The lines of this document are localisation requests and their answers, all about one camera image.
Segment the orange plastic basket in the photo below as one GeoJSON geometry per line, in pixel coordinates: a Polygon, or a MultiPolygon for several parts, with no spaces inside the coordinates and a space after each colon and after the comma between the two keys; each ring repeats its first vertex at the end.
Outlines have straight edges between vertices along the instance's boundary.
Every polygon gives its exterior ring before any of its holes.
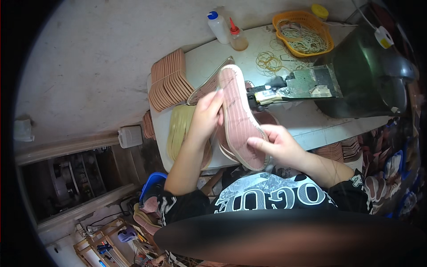
{"type": "Polygon", "coordinates": [[[276,36],[285,43],[289,51],[291,51],[291,53],[296,57],[305,58],[308,56],[317,56],[317,55],[328,53],[333,49],[333,40],[329,34],[328,27],[324,26],[324,24],[318,18],[316,18],[314,15],[310,13],[307,13],[304,11],[289,11],[289,12],[277,14],[273,17],[273,26],[276,29],[276,36]],[[304,25],[309,29],[315,30],[316,33],[319,34],[319,36],[326,41],[326,43],[328,44],[328,49],[326,51],[313,53],[313,54],[304,54],[296,51],[289,45],[288,41],[286,41],[282,33],[279,31],[277,24],[280,20],[289,20],[291,22],[298,22],[299,24],[304,25]]]}

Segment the person's right hand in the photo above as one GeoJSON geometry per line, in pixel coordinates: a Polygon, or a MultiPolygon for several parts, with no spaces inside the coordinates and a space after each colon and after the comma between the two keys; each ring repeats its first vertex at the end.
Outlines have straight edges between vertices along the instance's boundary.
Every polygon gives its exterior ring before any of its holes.
{"type": "Polygon", "coordinates": [[[248,144],[253,148],[271,155],[280,164],[298,169],[307,153],[283,126],[263,124],[261,129],[267,134],[269,141],[250,137],[248,144]]]}

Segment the red bottle cap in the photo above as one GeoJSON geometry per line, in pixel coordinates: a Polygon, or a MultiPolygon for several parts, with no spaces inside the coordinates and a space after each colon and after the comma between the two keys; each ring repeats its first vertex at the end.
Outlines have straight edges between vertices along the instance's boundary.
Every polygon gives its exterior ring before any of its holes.
{"type": "Polygon", "coordinates": [[[230,33],[231,33],[231,34],[233,34],[233,35],[239,34],[239,33],[240,33],[240,29],[239,29],[239,27],[237,27],[237,26],[233,23],[233,21],[232,21],[232,19],[231,19],[231,18],[230,18],[230,23],[231,23],[230,33]]]}

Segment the table top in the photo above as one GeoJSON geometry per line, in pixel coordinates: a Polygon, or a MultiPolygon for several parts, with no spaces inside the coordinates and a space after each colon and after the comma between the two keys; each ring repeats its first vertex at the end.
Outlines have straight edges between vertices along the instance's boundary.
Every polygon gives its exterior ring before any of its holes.
{"type": "MultiPolygon", "coordinates": [[[[331,26],[330,35],[337,45],[354,27],[331,26]]],[[[194,88],[204,83],[215,69],[229,56],[233,56],[235,64],[240,67],[245,80],[250,80],[255,86],[264,85],[272,78],[257,68],[255,64],[259,52],[269,51],[279,57],[286,52],[277,45],[274,27],[261,26],[245,31],[249,46],[242,52],[235,51],[229,44],[221,44],[217,40],[199,46],[185,53],[186,77],[194,88]]],[[[282,62],[285,67],[292,68],[294,62],[282,62]]],[[[281,70],[277,73],[285,77],[289,72],[281,70]]],[[[148,77],[148,91],[151,87],[151,75],[148,77]]],[[[167,155],[166,144],[169,134],[169,121],[173,107],[162,112],[156,112],[150,105],[151,116],[156,135],[157,145],[163,166],[167,172],[173,165],[173,160],[167,155]]],[[[324,115],[314,101],[271,104],[268,109],[286,127],[296,141],[305,149],[310,150],[335,143],[346,138],[370,131],[389,120],[388,116],[359,119],[334,119],[324,115]]],[[[236,165],[223,155],[218,147],[218,140],[211,138],[213,157],[208,169],[217,169],[236,165]]]]}

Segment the yellow jar lid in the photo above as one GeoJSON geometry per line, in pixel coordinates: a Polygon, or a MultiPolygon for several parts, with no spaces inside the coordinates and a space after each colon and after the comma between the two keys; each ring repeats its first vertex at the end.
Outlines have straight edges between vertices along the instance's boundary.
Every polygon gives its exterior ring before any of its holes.
{"type": "Polygon", "coordinates": [[[313,12],[314,15],[318,16],[319,18],[328,18],[329,12],[326,8],[319,4],[313,4],[311,5],[311,12],[313,12]]]}

